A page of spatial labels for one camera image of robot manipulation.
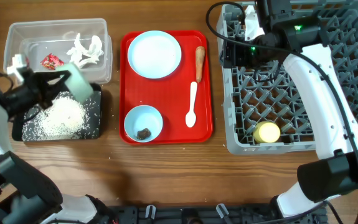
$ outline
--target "red tray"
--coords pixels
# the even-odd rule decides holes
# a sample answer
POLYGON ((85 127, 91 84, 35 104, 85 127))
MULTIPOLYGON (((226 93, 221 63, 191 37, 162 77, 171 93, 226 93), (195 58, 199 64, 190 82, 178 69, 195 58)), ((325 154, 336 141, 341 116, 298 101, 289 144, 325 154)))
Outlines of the red tray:
POLYGON ((194 110, 197 121, 192 128, 188 128, 186 125, 186 114, 190 107, 190 84, 195 81, 195 49, 198 46, 204 46, 207 51, 206 38, 196 30, 165 32, 171 34, 180 44, 182 58, 174 72, 158 80, 141 77, 130 67, 128 62, 129 45, 135 37, 143 32, 126 34, 121 43, 119 133, 122 140, 129 144, 144 144, 130 139, 123 127, 128 112, 139 105, 155 107, 162 114, 164 122, 160 135, 145 144, 203 142, 208 140, 213 131, 207 54, 202 80, 198 84, 197 98, 195 99, 194 110))

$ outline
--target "green sponge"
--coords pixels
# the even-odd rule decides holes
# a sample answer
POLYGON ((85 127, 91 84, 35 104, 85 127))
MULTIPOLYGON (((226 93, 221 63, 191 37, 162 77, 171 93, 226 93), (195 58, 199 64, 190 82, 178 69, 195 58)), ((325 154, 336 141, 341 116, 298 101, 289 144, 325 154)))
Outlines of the green sponge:
POLYGON ((83 77, 79 68, 74 63, 68 63, 55 68, 56 71, 68 70, 71 76, 65 81, 69 92, 73 95, 76 101, 83 103, 90 96, 93 95, 93 88, 89 82, 83 77))

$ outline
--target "yellow round object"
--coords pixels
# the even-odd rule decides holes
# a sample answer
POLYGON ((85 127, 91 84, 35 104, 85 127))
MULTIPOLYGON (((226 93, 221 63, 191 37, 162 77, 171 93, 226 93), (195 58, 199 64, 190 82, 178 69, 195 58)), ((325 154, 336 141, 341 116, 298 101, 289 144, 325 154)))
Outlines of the yellow round object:
POLYGON ((256 125, 253 137, 258 143, 273 143, 280 137, 280 128, 270 121, 263 121, 256 125))

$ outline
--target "blue bowl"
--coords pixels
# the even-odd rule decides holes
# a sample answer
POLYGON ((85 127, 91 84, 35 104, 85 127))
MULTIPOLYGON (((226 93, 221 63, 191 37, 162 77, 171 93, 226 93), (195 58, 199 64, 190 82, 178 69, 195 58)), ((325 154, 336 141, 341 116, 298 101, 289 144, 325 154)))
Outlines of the blue bowl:
POLYGON ((163 119, 160 112, 148 105, 141 105, 133 108, 125 117, 123 126, 126 134, 136 142, 150 142, 156 139, 162 131, 163 119), (140 140, 137 132, 148 128, 151 132, 150 137, 140 140))

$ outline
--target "white spoon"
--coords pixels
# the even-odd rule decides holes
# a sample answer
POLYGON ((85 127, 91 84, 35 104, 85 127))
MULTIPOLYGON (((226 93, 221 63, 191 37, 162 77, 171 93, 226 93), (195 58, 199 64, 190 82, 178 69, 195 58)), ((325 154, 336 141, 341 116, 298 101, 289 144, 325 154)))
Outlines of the white spoon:
POLYGON ((186 115, 186 125, 192 128, 195 125, 197 116, 194 113, 195 96, 197 96, 197 82, 192 82, 190 85, 190 111, 186 115))

